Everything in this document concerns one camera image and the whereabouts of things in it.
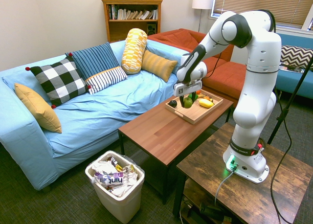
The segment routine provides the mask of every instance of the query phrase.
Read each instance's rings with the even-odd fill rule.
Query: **table leg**
[[[122,132],[120,132],[120,130],[118,130],[118,137],[119,137],[119,144],[120,144],[120,147],[121,147],[121,154],[125,155],[124,143],[123,143],[123,134],[122,134]]]
[[[186,175],[183,174],[182,172],[179,172],[178,177],[177,177],[176,194],[175,194],[174,207],[173,207],[173,214],[176,218],[179,217],[180,205],[181,205],[181,200],[182,200],[182,196],[184,193],[185,183],[186,183]]]
[[[163,195],[162,195],[162,203],[166,204],[167,200],[167,177],[168,177],[168,171],[170,170],[170,166],[166,166],[166,171],[165,171],[165,178],[163,180]]]
[[[227,117],[226,117],[225,123],[228,122],[228,120],[229,120],[231,109],[232,109],[232,107],[228,108],[228,113],[227,113]]]

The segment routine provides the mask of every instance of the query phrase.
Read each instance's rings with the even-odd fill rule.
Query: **yellow pillow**
[[[139,73],[147,45],[147,34],[139,28],[133,28],[128,32],[125,42],[121,67],[127,74]]]
[[[176,64],[177,61],[165,59],[146,50],[143,54],[141,69],[152,72],[161,77],[165,82],[168,82],[168,78],[170,78]]]
[[[54,110],[35,91],[21,84],[14,84],[15,94],[37,120],[38,124],[52,132],[62,133],[61,123]]]

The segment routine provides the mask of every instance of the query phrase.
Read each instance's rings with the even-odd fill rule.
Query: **bookshelf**
[[[124,40],[132,28],[140,28],[147,34],[148,26],[152,25],[156,33],[161,32],[161,4],[163,0],[101,0],[103,2],[104,16],[106,21],[106,30],[108,42],[117,42]],[[156,10],[157,18],[153,19],[115,19],[112,17],[112,5],[118,9],[131,11]]]

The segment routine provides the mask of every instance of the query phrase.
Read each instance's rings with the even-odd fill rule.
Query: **blue couch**
[[[112,43],[121,61],[125,41]],[[90,95],[85,93],[55,110],[62,134],[41,128],[15,95],[14,83],[29,86],[50,103],[37,79],[25,67],[50,65],[65,55],[0,72],[0,142],[21,167],[36,190],[118,140],[117,129],[173,95],[176,71],[184,50],[148,41],[147,49],[177,60],[169,81],[142,70],[128,79]]]
[[[313,49],[313,39],[291,36],[285,34],[279,34],[282,39],[282,45],[294,45],[303,48]],[[293,93],[297,86],[301,73],[295,73],[290,71],[278,71],[276,87],[278,90],[282,90],[288,93]],[[306,75],[297,95],[313,99],[313,72],[309,71]]]

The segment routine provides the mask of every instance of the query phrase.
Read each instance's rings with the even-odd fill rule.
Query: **trash can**
[[[132,217],[137,213],[140,208],[141,188],[144,182],[144,172],[139,166],[131,163],[130,160],[127,160],[122,155],[114,151],[107,151],[96,161],[88,165],[85,169],[85,173],[90,181],[96,172],[92,169],[92,165],[95,162],[106,161],[109,157],[114,157],[121,167],[133,164],[134,169],[138,174],[138,179],[135,185],[133,185],[131,189],[128,190],[122,197],[117,197],[113,195],[112,193],[107,191],[104,186],[98,183],[92,184],[101,203],[105,206],[105,208],[122,223],[126,224],[132,219]]]

